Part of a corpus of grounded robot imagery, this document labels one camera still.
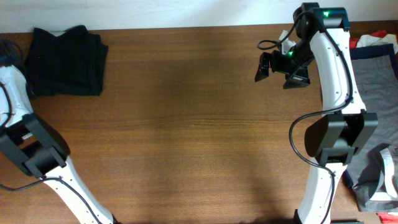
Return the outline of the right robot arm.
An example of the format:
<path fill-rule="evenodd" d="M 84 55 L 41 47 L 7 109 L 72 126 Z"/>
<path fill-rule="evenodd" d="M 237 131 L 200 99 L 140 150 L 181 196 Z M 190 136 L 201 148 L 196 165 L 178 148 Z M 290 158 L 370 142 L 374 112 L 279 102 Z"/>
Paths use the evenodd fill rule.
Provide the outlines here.
<path fill-rule="evenodd" d="M 293 223 L 330 223 L 330 211 L 341 176 L 378 125 L 359 95 L 349 51 L 350 24 L 342 7 L 320 7 L 305 2 L 294 11 L 291 32 L 279 40 L 262 40 L 255 81 L 270 72 L 283 73 L 284 89 L 310 84 L 308 66 L 316 62 L 322 103 L 317 122 L 304 135 L 306 153 L 300 158 L 310 166 L 304 198 Z"/>

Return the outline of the black shorts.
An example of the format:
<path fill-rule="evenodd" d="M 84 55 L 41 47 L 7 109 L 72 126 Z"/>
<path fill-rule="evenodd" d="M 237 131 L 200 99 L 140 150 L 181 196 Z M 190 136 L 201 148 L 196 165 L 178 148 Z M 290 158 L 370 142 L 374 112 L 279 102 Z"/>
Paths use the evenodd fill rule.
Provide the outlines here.
<path fill-rule="evenodd" d="M 58 36 L 35 28 L 25 77 L 36 96 L 99 96 L 108 49 L 83 25 Z"/>

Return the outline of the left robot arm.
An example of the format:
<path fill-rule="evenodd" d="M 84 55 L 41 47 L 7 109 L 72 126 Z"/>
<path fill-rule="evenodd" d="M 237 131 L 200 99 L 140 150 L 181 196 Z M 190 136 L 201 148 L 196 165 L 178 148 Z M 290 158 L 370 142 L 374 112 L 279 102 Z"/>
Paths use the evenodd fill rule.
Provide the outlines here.
<path fill-rule="evenodd" d="M 117 223 L 81 180 L 64 138 L 34 113 L 25 76 L 13 65 L 1 67 L 1 153 L 35 185 L 48 185 L 80 223 Z"/>

